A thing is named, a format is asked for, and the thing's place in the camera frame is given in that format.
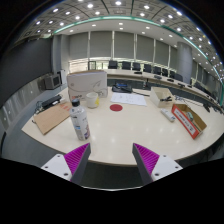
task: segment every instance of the red dot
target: red dot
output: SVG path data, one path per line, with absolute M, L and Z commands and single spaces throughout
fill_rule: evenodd
M 113 104 L 110 106 L 110 109 L 113 111 L 121 111 L 123 109 L 123 107 L 119 104 Z

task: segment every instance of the white bottle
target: white bottle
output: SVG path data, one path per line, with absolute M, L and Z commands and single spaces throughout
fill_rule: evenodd
M 72 108 L 69 113 L 72 119 L 73 126 L 79 140 L 86 140 L 90 136 L 86 110 L 80 106 L 79 99 L 72 100 Z

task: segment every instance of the white tabletop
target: white tabletop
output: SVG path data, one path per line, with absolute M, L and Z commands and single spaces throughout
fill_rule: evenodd
M 185 85 L 185 87 L 182 89 L 183 91 L 195 94 L 197 96 L 200 96 L 204 99 L 209 99 L 209 102 L 216 105 L 217 107 L 220 108 L 220 105 L 218 104 L 218 102 L 216 100 L 214 100 L 212 97 L 207 97 L 207 94 L 204 93 L 203 91 L 195 88 L 194 86 L 192 86 L 192 88 L 188 87 L 187 83 L 178 81 L 174 79 L 174 82 L 169 82 L 167 81 L 167 79 L 169 79 L 169 77 L 165 77 L 165 76 L 160 76 L 162 79 L 158 80 L 155 79 L 154 76 L 155 74 L 152 73 L 148 73 L 148 72 L 142 72 L 142 74 L 135 74 L 136 71 L 132 71 L 132 70 L 122 70 L 122 69 L 104 69 L 104 71 L 107 72 L 108 77 L 112 77 L 112 78 L 130 78 L 133 80 L 145 80 L 148 79 L 149 82 L 153 82 L 153 83 L 158 83 L 158 84 L 162 84 L 165 85 L 167 87 L 174 87 L 174 88 L 178 88 L 180 89 L 180 86 L 178 85 L 178 83 Z
M 146 90 L 135 91 L 150 94 Z M 61 94 L 69 100 L 67 88 Z M 86 102 L 81 101 L 81 105 L 86 107 L 91 134 L 86 141 L 78 140 L 70 117 L 46 135 L 42 135 L 32 123 L 32 118 L 22 130 L 37 141 L 63 153 L 90 142 L 89 161 L 127 166 L 136 165 L 132 154 L 133 143 L 143 145 L 160 155 L 166 154 L 173 160 L 180 160 L 205 150 L 224 132 L 224 116 L 212 108 L 208 113 L 204 107 L 187 102 L 207 124 L 204 132 L 192 139 L 183 125 L 177 119 L 170 122 L 160 112 L 160 108 L 151 102 L 150 97 L 144 97 L 147 106 L 121 104 L 123 110 L 114 112 L 110 110 L 110 105 L 113 104 L 110 102 L 112 94 L 111 87 L 108 87 L 107 98 L 101 98 L 99 107 L 95 109 L 87 108 Z

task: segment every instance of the floor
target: floor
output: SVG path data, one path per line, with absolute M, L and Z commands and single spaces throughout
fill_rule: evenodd
M 41 167 L 55 154 L 61 153 L 37 142 L 21 131 L 21 129 L 33 115 L 37 101 L 45 101 L 55 96 L 64 88 L 66 88 L 66 86 L 58 87 L 55 90 L 46 90 L 24 108 L 14 123 L 7 130 L 7 136 L 5 138 L 2 149 L 2 158 Z M 179 164 L 185 168 L 189 165 L 223 158 L 223 142 L 224 137 L 222 136 L 220 141 L 210 149 L 205 150 L 188 159 L 181 160 L 179 161 Z M 81 186 L 83 187 L 96 189 L 130 189 L 139 188 L 142 187 L 142 185 L 143 183 L 137 166 L 109 166 L 89 161 L 87 163 L 81 182 Z

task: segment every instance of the mug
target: mug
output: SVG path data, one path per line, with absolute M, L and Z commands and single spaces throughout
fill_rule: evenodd
M 96 108 L 99 106 L 99 96 L 98 93 L 91 92 L 86 94 L 86 104 L 89 108 Z

